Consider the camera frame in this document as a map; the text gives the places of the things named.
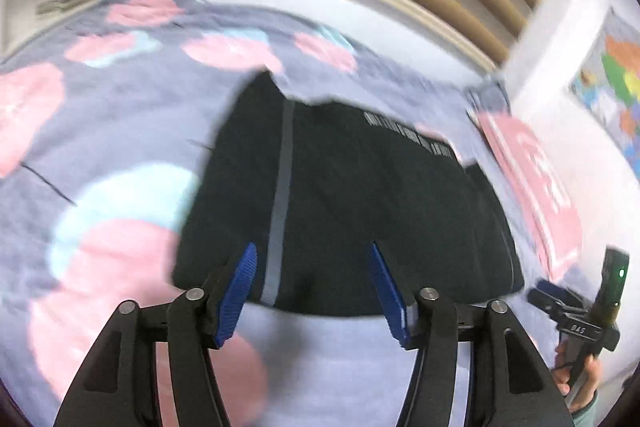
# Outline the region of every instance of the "gray stripe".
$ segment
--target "gray stripe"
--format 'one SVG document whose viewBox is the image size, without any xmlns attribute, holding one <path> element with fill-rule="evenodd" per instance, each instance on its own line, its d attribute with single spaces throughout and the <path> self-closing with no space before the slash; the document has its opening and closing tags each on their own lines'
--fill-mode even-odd
<svg viewBox="0 0 640 427">
<path fill-rule="evenodd" d="M 289 209 L 289 191 L 291 186 L 291 165 L 293 162 L 293 109 L 295 102 L 285 100 L 282 108 L 282 142 L 280 143 L 280 164 L 276 193 L 271 209 L 271 228 L 267 246 L 267 265 L 264 271 L 264 286 L 260 302 L 265 306 L 273 306 L 280 289 L 282 272 L 282 245 L 284 242 L 284 225 Z"/>
</svg>

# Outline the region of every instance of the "map on wall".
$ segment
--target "map on wall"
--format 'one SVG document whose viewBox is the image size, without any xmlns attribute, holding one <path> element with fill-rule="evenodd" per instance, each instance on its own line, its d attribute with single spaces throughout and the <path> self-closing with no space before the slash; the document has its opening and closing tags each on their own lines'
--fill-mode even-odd
<svg viewBox="0 0 640 427">
<path fill-rule="evenodd" d="M 640 32 L 610 12 L 570 89 L 640 179 Z"/>
</svg>

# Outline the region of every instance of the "pink pillow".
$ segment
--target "pink pillow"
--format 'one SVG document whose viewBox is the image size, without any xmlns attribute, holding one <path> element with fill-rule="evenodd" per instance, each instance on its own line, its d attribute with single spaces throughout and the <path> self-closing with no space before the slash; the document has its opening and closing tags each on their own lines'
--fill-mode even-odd
<svg viewBox="0 0 640 427">
<path fill-rule="evenodd" d="M 476 114 L 476 121 L 520 200 L 543 269 L 557 282 L 582 249 L 580 218 L 569 193 L 524 122 L 488 112 Z"/>
</svg>

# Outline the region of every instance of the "gray bed sheet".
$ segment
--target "gray bed sheet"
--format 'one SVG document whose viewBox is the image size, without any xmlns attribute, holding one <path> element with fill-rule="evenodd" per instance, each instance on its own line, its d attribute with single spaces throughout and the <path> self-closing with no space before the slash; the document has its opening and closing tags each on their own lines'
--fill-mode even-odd
<svg viewBox="0 0 640 427">
<path fill-rule="evenodd" d="M 219 45 L 225 56 L 212 51 Z M 34 66 L 41 69 L 34 73 Z M 168 243 L 158 244 L 171 245 L 206 163 L 205 145 L 263 66 L 288 96 L 343 100 L 447 137 L 462 162 L 478 162 L 494 185 L 526 287 L 542 276 L 516 198 L 469 120 L 472 105 L 462 90 L 288 14 L 201 0 L 105 0 L 0 69 L 7 75 L 0 76 L 0 90 L 3 81 L 11 88 L 0 94 L 0 124 L 17 125 L 22 140 L 6 142 L 15 150 L 0 179 L 0 378 L 35 427 L 52 425 L 70 378 L 63 373 L 75 372 L 117 302 L 173 296 L 153 287 L 128 295 L 133 287 L 121 284 L 129 277 L 123 267 L 168 263 L 166 255 L 117 264 L 119 253 L 100 248 L 113 230 L 127 227 L 129 235 L 116 242 L 125 249 L 133 244 L 132 256 L 144 250 L 145 233 L 152 238 L 146 243 L 165 237 Z M 9 111 L 19 117 L 12 120 Z M 99 262 L 95 251 L 104 254 Z M 114 263 L 120 268 L 111 269 Z M 158 273 L 159 280 L 167 270 Z M 588 291 L 578 270 L 570 270 L 566 283 Z M 554 325 L 524 293 L 504 299 L 551 364 Z M 395 424 L 414 354 L 398 346 L 384 319 L 306 317 L 247 305 L 238 333 L 267 379 L 267 398 L 243 421 Z M 65 358 L 67 351 L 74 357 Z M 451 425 L 462 425 L 468 363 L 462 346 Z"/>
</svg>

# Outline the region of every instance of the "silver bolt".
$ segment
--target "silver bolt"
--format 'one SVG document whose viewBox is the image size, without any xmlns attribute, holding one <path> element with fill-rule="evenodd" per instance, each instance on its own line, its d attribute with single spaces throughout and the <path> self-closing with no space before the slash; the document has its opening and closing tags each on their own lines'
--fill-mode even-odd
<svg viewBox="0 0 640 427">
<path fill-rule="evenodd" d="M 204 297 L 204 290 L 202 288 L 191 288 L 187 292 L 187 300 L 199 301 Z"/>
<path fill-rule="evenodd" d="M 124 301 L 118 306 L 118 311 L 123 315 L 126 315 L 136 309 L 136 303 L 133 301 Z"/>
<path fill-rule="evenodd" d="M 496 313 L 506 313 L 509 307 L 502 301 L 494 301 L 491 303 L 491 309 Z"/>
<path fill-rule="evenodd" d="M 440 297 L 440 294 L 437 290 L 434 290 L 434 288 L 422 288 L 420 290 L 420 297 L 426 301 L 436 301 L 438 297 Z"/>
</svg>

